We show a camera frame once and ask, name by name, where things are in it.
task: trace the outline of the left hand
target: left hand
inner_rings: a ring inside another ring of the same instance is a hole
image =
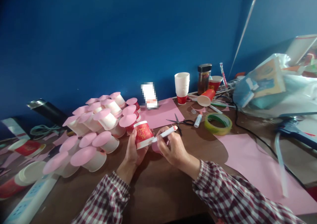
[[[139,166],[142,163],[144,156],[149,149],[149,146],[146,146],[142,149],[137,150],[136,144],[135,144],[135,138],[136,138],[136,129],[134,129],[132,134],[130,135],[124,159],[126,160],[126,162],[132,165]]]

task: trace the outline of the hand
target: hand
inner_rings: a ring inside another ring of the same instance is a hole
[[[141,164],[144,159],[149,146],[137,150],[135,144],[136,129],[133,130],[129,137],[128,146],[126,148],[125,158],[118,167],[116,173],[117,175],[127,184],[130,184],[131,179],[134,175],[136,168]]]
[[[166,126],[158,131],[158,148],[171,165],[179,168],[192,177],[192,179],[196,180],[200,171],[200,160],[187,153],[181,136],[178,133],[173,132],[167,138],[159,136],[167,129],[169,127]]]

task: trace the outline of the tape roll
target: tape roll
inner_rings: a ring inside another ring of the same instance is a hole
[[[210,123],[211,120],[216,120],[222,123],[225,127],[224,128],[216,127]],[[214,135],[224,136],[228,132],[230,132],[232,128],[232,121],[230,118],[228,118],[224,114],[209,113],[206,115],[206,118],[205,118],[205,128]]]

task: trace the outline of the blue wall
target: blue wall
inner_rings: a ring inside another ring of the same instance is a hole
[[[285,53],[294,37],[316,33],[316,0],[256,0],[230,77]]]
[[[243,0],[2,0],[0,119],[48,121],[25,104],[43,98],[71,112],[91,97],[121,91],[175,96],[174,74],[219,62],[229,73]],[[12,136],[3,126],[1,138]]]

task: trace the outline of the power strip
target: power strip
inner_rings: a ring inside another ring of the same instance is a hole
[[[59,175],[52,173],[38,180],[4,221],[4,224],[29,224],[58,178]]]

